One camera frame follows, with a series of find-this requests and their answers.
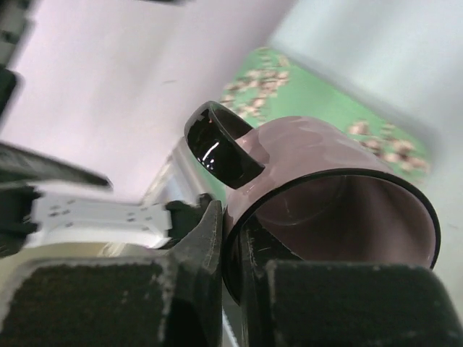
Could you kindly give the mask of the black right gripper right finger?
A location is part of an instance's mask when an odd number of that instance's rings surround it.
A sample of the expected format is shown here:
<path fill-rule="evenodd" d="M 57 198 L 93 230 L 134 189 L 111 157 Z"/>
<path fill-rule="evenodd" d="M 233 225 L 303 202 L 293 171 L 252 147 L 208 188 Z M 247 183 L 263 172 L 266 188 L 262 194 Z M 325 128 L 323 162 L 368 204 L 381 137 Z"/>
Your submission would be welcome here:
<path fill-rule="evenodd" d="M 245 346 L 460 346 L 462 325 L 429 270 L 308 262 L 253 223 L 239 238 Z"/>

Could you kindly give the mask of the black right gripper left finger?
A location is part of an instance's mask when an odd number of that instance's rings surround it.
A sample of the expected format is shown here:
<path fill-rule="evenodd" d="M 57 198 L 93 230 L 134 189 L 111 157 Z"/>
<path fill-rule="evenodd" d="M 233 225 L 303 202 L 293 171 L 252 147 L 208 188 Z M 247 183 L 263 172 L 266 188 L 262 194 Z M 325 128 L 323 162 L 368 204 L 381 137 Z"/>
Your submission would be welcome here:
<path fill-rule="evenodd" d="M 165 254 L 37 258 L 1 289 L 3 346 L 220 346 L 222 207 Z"/>

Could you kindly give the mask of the mauve mug black handle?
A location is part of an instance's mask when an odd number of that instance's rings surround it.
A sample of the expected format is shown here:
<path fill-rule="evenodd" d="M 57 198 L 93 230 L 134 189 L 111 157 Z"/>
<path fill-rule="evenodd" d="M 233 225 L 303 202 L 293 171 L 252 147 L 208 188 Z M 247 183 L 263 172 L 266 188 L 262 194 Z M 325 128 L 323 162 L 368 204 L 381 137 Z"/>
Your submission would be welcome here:
<path fill-rule="evenodd" d="M 251 225 L 304 260 L 435 266 L 441 228 L 429 199 L 328 122 L 286 116 L 252 127 L 208 101 L 188 119 L 184 138 L 227 187 L 223 276 L 235 301 L 239 239 Z"/>

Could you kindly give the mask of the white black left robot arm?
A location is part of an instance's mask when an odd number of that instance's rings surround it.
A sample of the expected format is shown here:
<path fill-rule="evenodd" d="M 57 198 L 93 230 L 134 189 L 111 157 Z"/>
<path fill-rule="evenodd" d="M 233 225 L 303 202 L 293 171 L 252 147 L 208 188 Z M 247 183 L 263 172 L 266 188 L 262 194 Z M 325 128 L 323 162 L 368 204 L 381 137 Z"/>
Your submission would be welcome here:
<path fill-rule="evenodd" d="M 1 3 L 1 247 L 168 241 L 201 1 Z"/>

